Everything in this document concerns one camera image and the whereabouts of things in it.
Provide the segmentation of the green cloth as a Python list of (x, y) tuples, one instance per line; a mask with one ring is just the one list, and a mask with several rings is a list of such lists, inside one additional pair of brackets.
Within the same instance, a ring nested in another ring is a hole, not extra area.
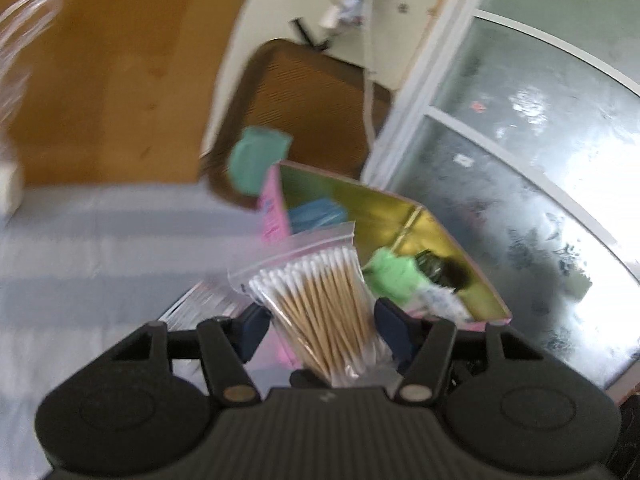
[(388, 298), (405, 307), (427, 279), (409, 256), (398, 256), (387, 247), (378, 248), (361, 269), (364, 281), (376, 298)]

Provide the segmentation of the cotton swabs bag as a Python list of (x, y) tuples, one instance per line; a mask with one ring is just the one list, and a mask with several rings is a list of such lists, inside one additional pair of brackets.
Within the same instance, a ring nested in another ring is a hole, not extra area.
[(228, 278), (268, 310), (296, 361), (331, 386), (356, 385), (390, 364), (352, 222), (260, 248), (235, 263)]

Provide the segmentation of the tissue packet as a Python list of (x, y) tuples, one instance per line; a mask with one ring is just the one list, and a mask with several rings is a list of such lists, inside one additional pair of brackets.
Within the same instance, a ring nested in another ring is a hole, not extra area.
[(406, 304), (406, 309), (411, 314), (438, 316), (458, 325), (474, 321), (458, 295), (451, 288), (439, 285), (419, 286)]

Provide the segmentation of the blue glasses case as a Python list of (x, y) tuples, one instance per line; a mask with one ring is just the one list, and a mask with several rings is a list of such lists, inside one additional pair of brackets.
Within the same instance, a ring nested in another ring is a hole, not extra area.
[(346, 209), (328, 198), (319, 198), (288, 211), (292, 234), (335, 226), (348, 220)]

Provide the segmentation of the pink macaron box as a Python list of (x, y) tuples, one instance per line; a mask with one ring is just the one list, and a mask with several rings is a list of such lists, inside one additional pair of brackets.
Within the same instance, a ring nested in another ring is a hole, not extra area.
[(400, 256), (429, 250), (465, 270), (466, 283), (458, 297), (474, 318), (469, 330), (481, 332), (488, 323), (511, 322), (512, 313), (494, 286), (431, 211), (414, 200), (356, 180), (288, 160), (272, 165), (258, 200), (262, 239), (270, 243), (291, 236), (288, 211), (322, 198), (343, 206), (355, 223), (355, 246), (361, 262), (367, 262), (383, 246)]

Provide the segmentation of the checked blue grey tablecloth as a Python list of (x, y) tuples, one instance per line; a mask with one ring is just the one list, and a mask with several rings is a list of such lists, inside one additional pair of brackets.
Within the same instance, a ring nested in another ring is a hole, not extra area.
[(29, 188), (1, 226), (1, 474), (49, 468), (42, 398), (260, 243), (256, 211), (204, 185)]

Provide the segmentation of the teal paper card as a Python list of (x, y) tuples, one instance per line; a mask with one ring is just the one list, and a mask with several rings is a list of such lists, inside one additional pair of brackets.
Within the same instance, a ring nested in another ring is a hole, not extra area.
[(288, 157), (292, 142), (292, 136), (277, 129), (245, 127), (229, 156), (229, 180), (235, 191), (259, 196), (267, 171)]

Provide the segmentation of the frosted glass door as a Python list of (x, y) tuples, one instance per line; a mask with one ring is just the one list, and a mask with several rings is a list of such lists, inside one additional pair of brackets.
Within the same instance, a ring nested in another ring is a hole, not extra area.
[(639, 385), (639, 0), (444, 0), (363, 180), (423, 204), (514, 326)]

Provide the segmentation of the brown mesh chair back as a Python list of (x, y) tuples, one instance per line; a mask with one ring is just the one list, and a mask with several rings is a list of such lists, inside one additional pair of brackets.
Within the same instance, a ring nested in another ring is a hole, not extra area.
[(359, 178), (369, 156), (362, 104), (360, 67), (290, 40), (266, 42), (248, 59), (205, 156), (209, 189), (233, 205), (257, 207), (255, 197), (233, 188), (228, 171), (232, 148), (248, 126), (292, 136), (292, 162)]

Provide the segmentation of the white paper cups stack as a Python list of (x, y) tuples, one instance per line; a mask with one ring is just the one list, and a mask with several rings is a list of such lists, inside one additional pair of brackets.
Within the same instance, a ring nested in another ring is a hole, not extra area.
[(0, 162), (0, 216), (12, 217), (20, 208), (24, 196), (24, 177), (21, 165), (14, 160)]

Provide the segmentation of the wood-pattern vinyl backdrop sheet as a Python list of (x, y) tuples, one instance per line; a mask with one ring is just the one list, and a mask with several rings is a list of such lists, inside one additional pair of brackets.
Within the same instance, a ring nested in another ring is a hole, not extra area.
[(26, 182), (195, 181), (244, 0), (61, 1), (20, 56), (30, 78), (10, 133)]

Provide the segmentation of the clear plastic bag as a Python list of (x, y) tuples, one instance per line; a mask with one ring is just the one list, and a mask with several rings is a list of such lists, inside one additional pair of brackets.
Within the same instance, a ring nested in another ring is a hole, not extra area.
[(36, 41), (62, 9), (62, 0), (17, 0), (1, 12), (1, 128), (21, 106), (30, 77), (21, 68), (23, 51)]

